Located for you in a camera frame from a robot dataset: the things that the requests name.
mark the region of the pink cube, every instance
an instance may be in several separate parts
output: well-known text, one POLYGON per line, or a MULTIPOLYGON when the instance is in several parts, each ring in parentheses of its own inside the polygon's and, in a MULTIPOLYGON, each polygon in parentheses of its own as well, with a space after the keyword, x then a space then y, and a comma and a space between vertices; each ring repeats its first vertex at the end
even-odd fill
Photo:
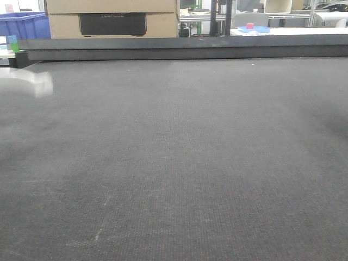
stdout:
POLYGON ((253 23, 247 23, 246 24, 246 29, 254 29, 254 24, 253 23))

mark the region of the white box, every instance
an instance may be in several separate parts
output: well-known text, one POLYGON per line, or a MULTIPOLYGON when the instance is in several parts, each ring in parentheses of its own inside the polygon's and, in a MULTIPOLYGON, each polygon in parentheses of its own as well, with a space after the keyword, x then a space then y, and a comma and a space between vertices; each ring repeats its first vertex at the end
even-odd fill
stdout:
POLYGON ((293 0, 265 0, 264 13, 267 14, 289 14, 293 0))

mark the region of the blue plastic crate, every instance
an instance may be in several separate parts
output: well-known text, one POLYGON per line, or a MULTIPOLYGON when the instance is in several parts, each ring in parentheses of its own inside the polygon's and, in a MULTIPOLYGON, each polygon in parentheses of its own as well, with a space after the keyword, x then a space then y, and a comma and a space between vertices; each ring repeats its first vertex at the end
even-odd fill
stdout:
POLYGON ((270 32, 270 28, 266 27, 266 26, 254 26, 253 29, 246 29, 246 26, 240 26, 240 27, 238 27, 238 29, 242 33, 250 33, 252 31, 257 31, 258 33, 269 33, 270 32))
POLYGON ((0 35, 18 39, 51 38, 49 20, 43 12, 0 14, 0 35))

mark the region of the cardboard box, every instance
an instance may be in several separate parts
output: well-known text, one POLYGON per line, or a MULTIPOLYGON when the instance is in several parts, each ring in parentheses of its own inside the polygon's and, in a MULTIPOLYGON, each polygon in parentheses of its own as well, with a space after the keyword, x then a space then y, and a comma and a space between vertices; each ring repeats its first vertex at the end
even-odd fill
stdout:
MULTIPOLYGON (((52 38, 86 38, 81 34, 78 14, 51 14, 49 16, 52 38)), ((146 14, 146 34, 133 35, 96 35, 91 38, 175 38, 178 37, 179 21, 176 13, 146 14)))
POLYGON ((292 4, 292 0, 265 0, 264 12, 267 14, 289 14, 292 4))
POLYGON ((305 0, 293 0, 293 10, 302 10, 305 0))
POLYGON ((179 0, 46 0, 49 14, 179 13, 179 0))

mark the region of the dark gray felt surface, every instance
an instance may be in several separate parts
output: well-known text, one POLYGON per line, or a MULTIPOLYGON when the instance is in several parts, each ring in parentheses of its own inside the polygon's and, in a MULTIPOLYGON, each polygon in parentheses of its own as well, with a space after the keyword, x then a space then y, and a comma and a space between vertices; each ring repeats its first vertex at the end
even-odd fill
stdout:
POLYGON ((346 58, 44 63, 0 93, 0 260, 348 260, 346 58))

